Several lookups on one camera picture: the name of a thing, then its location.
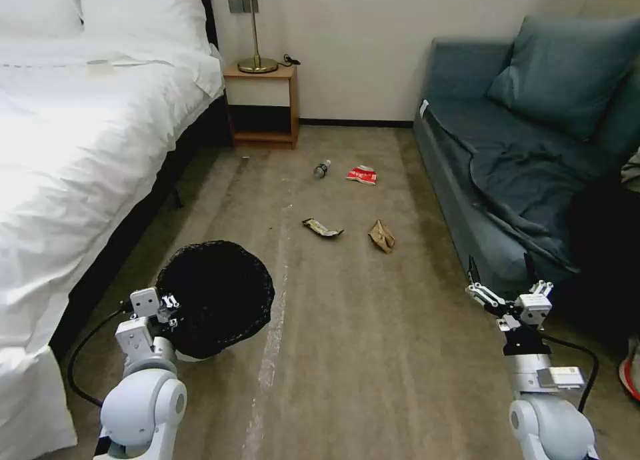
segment nightstand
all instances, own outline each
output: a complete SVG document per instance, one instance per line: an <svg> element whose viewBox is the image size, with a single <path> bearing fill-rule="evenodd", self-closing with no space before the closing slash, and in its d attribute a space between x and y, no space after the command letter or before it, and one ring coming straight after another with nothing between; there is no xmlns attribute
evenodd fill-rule
<svg viewBox="0 0 640 460"><path fill-rule="evenodd" d="M294 149L298 143L296 66L251 74L225 69L234 145Z"/></svg>

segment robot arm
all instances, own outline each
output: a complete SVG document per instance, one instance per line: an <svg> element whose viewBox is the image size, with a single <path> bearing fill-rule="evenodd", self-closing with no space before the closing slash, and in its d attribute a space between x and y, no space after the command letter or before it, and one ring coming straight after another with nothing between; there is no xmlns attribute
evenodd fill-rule
<svg viewBox="0 0 640 460"><path fill-rule="evenodd" d="M187 388L177 379L171 342L153 338L149 326L155 318L175 327L171 316L179 304L160 300L155 289L134 292L131 301L135 314L115 334L126 354L124 378L103 402L94 460L171 460Z"/></svg>
<svg viewBox="0 0 640 460"><path fill-rule="evenodd" d="M467 293L497 317L515 400L509 422L525 460L597 460L589 420L555 393L584 386L577 367L552 367L550 350L537 333L551 310L553 284L540 281L530 293L507 302L480 283Z"/></svg>

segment baseboard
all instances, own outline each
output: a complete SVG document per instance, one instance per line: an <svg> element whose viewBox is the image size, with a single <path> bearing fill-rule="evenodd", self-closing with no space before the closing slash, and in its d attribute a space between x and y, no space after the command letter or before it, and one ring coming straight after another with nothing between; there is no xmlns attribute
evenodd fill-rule
<svg viewBox="0 0 640 460"><path fill-rule="evenodd" d="M300 125L323 125L327 127L412 128L413 122L402 120L342 120L301 118Z"/></svg>

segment white duvet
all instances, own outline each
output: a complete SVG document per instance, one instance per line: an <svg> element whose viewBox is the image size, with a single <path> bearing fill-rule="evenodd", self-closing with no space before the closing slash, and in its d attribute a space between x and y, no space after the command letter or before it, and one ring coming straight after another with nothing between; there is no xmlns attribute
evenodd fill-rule
<svg viewBox="0 0 640 460"><path fill-rule="evenodd" d="M218 60L172 45L0 42L1 460L75 444L47 344L73 286L222 88Z"/></svg>

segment beige carpet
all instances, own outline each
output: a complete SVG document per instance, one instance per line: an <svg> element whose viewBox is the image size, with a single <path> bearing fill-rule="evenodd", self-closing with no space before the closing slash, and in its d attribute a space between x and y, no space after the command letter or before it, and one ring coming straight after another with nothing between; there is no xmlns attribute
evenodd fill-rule
<svg viewBox="0 0 640 460"><path fill-rule="evenodd" d="M328 176L314 180L327 158ZM377 186L344 180L361 163L377 170ZM410 131L305 127L295 151L202 151L180 188L186 208L163 208L93 323L152 284L176 249L210 239L261 258L277 295L260 334L206 363L179 365L189 404L176 459L521 458L507 422L503 340L464 294ZM345 232L321 239L302 227L309 217ZM366 235L378 218L397 238L390 255ZM600 352L587 406L599 452L638 458L640 409L618 384L617 359L558 321L547 330ZM101 333L77 365L78 382L100 397L122 371L114 331L112 324ZM589 366L579 353L555 352L557 365ZM73 394L69 408L79 446L50 460L91 458L98 412Z"/></svg>

